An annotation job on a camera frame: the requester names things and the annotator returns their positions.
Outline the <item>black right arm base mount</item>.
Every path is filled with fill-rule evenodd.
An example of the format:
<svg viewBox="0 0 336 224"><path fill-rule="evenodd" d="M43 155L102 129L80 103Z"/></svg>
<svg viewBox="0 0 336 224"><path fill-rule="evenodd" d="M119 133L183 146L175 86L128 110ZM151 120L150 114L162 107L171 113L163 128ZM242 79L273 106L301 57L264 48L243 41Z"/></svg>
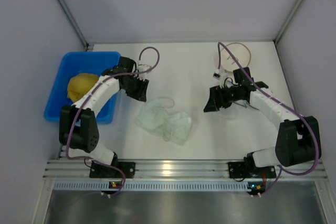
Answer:
<svg viewBox="0 0 336 224"><path fill-rule="evenodd" d="M228 162L228 172L231 179L246 178L276 178L274 166L267 167L249 167L243 161Z"/></svg>

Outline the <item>pale green bra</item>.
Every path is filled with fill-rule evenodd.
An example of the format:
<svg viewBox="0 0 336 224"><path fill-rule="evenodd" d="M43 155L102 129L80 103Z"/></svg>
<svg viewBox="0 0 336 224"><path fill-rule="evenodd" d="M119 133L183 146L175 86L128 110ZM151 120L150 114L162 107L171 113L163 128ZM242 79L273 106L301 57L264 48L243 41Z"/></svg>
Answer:
<svg viewBox="0 0 336 224"><path fill-rule="evenodd" d="M189 137L193 120L184 111L169 114L167 110L174 105L171 98L154 98L142 106L134 123L151 135L183 146Z"/></svg>

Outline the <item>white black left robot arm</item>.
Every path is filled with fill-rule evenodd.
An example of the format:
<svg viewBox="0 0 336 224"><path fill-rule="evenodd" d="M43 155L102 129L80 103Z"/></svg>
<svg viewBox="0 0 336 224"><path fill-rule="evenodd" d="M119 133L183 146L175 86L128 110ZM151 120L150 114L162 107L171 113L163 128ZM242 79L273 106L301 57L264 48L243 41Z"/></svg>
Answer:
<svg viewBox="0 0 336 224"><path fill-rule="evenodd" d="M68 159L87 158L106 167L118 165L117 154L99 140L97 115L120 90L137 101L145 102L149 84L145 75L152 69L152 66L121 57L116 66L102 72L80 100L62 107L59 141L66 147Z"/></svg>

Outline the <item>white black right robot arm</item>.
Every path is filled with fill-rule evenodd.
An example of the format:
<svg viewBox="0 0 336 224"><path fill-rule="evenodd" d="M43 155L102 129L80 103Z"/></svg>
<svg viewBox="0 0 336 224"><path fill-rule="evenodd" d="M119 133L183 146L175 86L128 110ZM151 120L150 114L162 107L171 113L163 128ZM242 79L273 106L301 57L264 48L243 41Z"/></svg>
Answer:
<svg viewBox="0 0 336 224"><path fill-rule="evenodd" d="M209 89L204 112L229 108L234 102L246 101L260 111L277 129L274 147L248 153L244 157L249 171L269 166L290 167L321 158L319 124L314 116L302 116L278 99L269 86L254 81L249 68L233 72L235 82Z"/></svg>

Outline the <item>white mesh laundry bag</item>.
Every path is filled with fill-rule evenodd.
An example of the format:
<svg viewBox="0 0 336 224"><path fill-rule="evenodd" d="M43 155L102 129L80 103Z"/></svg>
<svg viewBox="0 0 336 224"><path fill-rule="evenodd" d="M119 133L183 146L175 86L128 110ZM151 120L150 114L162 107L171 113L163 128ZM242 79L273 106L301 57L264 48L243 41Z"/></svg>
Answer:
<svg viewBox="0 0 336 224"><path fill-rule="evenodd" d="M221 109L219 116L227 120L234 120L238 118L240 109L258 110L258 108L252 106L247 101L233 102L230 107Z"/></svg>

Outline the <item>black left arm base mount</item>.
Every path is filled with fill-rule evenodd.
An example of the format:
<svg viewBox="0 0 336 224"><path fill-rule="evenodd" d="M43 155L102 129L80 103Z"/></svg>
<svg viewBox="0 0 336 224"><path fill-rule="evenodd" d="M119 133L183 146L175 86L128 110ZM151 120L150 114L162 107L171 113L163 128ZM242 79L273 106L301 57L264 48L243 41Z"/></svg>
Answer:
<svg viewBox="0 0 336 224"><path fill-rule="evenodd" d="M117 168L122 171L125 178L133 178L135 175L135 162L118 162ZM96 163L91 164L89 173L90 178L123 178L118 170L110 167L102 166Z"/></svg>

